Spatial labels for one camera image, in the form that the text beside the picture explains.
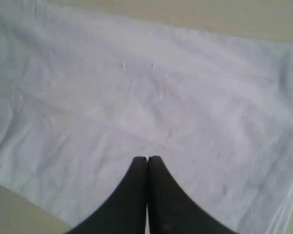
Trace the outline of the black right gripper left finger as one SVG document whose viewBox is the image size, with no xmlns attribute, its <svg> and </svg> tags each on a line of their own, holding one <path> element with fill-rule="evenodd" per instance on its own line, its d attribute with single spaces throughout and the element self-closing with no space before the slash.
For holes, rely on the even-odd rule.
<svg viewBox="0 0 293 234">
<path fill-rule="evenodd" d="M 147 159 L 134 157 L 108 199 L 69 234 L 144 234 L 146 228 Z"/>
</svg>

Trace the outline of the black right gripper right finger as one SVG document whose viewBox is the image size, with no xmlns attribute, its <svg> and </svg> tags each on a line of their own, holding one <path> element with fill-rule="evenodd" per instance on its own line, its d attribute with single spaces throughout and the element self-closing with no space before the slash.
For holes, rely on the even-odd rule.
<svg viewBox="0 0 293 234">
<path fill-rule="evenodd" d="M 151 234 L 231 234 L 175 181 L 159 156 L 148 159 L 147 209 Z"/>
</svg>

